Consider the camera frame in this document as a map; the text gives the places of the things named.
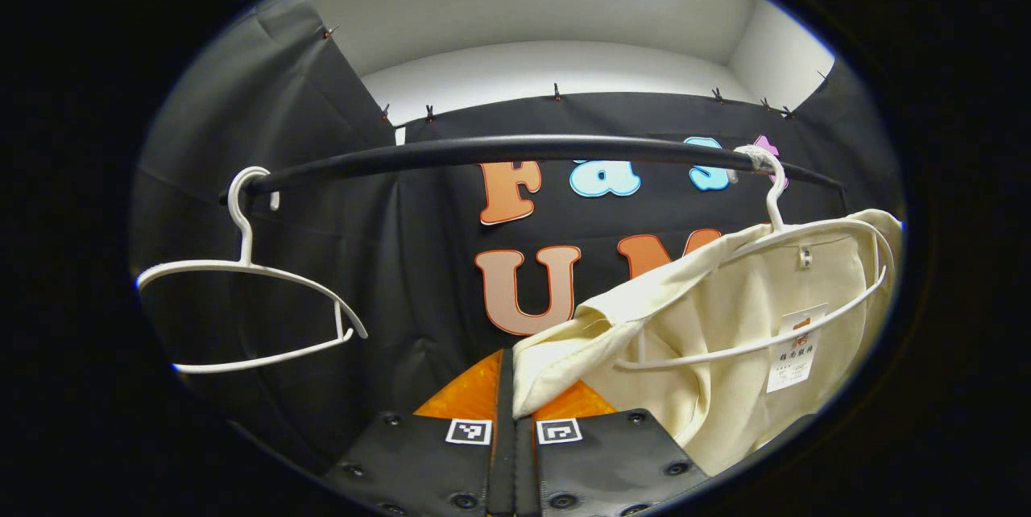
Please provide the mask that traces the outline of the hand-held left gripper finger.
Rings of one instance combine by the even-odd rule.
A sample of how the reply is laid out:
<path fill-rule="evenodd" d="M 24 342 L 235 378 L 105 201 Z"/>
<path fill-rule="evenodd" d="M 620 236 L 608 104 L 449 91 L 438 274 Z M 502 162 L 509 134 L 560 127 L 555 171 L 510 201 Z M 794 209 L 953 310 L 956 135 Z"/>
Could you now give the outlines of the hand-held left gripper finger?
<path fill-rule="evenodd" d="M 511 516 L 512 375 L 500 349 L 412 413 L 380 413 L 325 480 L 383 516 Z"/>
<path fill-rule="evenodd" d="M 583 382 L 516 421 L 516 516 L 632 516 L 709 480 L 648 410 L 618 410 Z"/>

